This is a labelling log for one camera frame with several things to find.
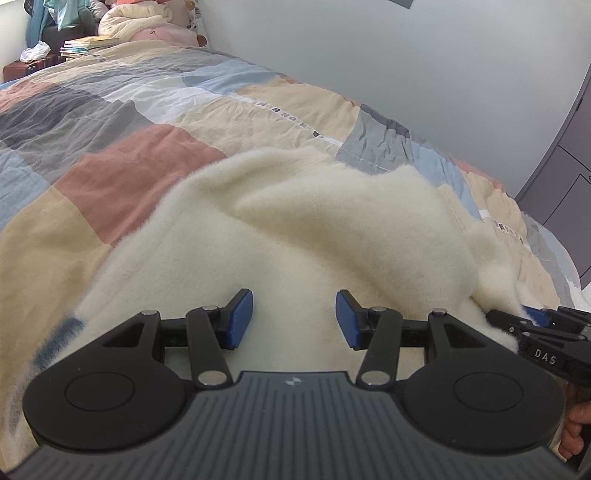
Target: book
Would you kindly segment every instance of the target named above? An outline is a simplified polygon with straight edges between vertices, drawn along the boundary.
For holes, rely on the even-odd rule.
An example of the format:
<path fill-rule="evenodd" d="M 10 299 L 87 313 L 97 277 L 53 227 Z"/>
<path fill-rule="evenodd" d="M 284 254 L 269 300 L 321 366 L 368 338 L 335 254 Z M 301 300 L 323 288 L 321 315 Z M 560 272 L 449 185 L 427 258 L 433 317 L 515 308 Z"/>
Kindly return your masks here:
<path fill-rule="evenodd" d="M 119 40 L 117 38 L 105 37 L 105 36 L 93 36 L 76 38 L 75 40 L 66 40 L 64 43 L 65 47 L 82 47 L 92 50 L 93 48 L 106 47 L 117 45 Z"/>
<path fill-rule="evenodd" d="M 98 50 L 113 47 L 119 40 L 111 37 L 84 37 L 75 40 L 67 40 L 60 48 L 60 55 L 68 59 L 78 59 L 90 55 Z"/>

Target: cream blanket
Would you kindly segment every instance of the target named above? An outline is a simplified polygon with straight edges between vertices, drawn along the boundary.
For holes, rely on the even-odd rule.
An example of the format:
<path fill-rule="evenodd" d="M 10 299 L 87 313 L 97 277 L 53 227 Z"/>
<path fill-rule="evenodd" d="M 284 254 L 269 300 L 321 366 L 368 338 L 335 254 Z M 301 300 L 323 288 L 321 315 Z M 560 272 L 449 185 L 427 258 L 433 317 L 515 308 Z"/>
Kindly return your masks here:
<path fill-rule="evenodd" d="M 141 30 L 168 23 L 172 19 L 172 10 L 153 0 L 117 5 L 101 19 L 99 35 L 119 38 L 125 42 Z"/>
<path fill-rule="evenodd" d="M 243 369 L 347 370 L 350 350 L 335 295 L 425 319 L 445 307 L 503 345 L 483 311 L 523 315 L 505 247 L 447 187 L 412 167 L 368 176 L 308 148 L 259 150 L 204 168 L 169 192 L 148 222 L 111 254 L 75 315 L 87 325 L 71 352 L 140 310 L 179 317 L 255 295 Z M 417 367 L 404 359 L 401 375 Z"/>

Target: bed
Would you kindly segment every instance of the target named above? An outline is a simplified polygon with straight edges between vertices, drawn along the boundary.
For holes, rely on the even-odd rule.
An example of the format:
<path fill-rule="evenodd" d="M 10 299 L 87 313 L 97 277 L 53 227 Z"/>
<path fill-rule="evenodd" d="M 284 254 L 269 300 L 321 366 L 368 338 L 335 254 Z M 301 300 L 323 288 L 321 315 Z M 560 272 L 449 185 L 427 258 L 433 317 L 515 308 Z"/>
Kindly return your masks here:
<path fill-rule="evenodd" d="M 261 147 L 414 166 L 494 227 L 535 306 L 590 310 L 566 250 L 499 182 L 370 106 L 212 50 L 121 44 L 0 90 L 3 469 L 31 449 L 24 388 L 84 330 L 69 312 L 113 249 L 179 180 Z"/>

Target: teal cloth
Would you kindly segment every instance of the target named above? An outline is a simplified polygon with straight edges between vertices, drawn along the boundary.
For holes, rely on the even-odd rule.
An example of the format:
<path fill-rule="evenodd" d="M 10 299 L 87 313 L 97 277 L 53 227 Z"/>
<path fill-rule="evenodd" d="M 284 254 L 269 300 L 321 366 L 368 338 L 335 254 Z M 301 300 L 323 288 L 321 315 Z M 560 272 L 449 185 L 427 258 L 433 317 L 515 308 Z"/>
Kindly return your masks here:
<path fill-rule="evenodd" d="M 57 29 L 78 23 L 78 12 L 88 7 L 89 0 L 44 0 L 44 7 L 56 11 Z"/>
<path fill-rule="evenodd" d="M 33 48 L 41 40 L 41 33 L 51 20 L 47 8 L 43 6 L 43 0 L 35 0 L 33 3 L 33 16 L 27 26 L 27 47 Z"/>

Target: blue gripper pad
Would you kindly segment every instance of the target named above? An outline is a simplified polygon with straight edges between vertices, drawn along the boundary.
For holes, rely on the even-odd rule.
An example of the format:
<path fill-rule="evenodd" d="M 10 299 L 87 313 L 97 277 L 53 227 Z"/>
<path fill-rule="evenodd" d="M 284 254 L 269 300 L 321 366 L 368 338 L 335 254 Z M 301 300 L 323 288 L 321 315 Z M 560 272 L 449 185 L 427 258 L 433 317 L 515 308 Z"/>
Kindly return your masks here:
<path fill-rule="evenodd" d="M 254 297 L 252 291 L 249 290 L 242 301 L 234 309 L 234 312 L 230 317 L 230 328 L 228 329 L 228 344 L 230 349 L 237 348 L 238 345 L 240 345 L 242 337 L 246 332 L 246 328 L 251 322 L 253 303 Z"/>
<path fill-rule="evenodd" d="M 347 343 L 351 348 L 361 347 L 361 333 L 357 325 L 355 312 L 349 306 L 343 295 L 339 292 L 336 295 L 336 319 Z"/>
<path fill-rule="evenodd" d="M 531 317 L 538 327 L 547 327 L 550 324 L 550 319 L 546 316 L 543 310 L 538 310 L 532 307 L 522 306 L 526 314 Z"/>

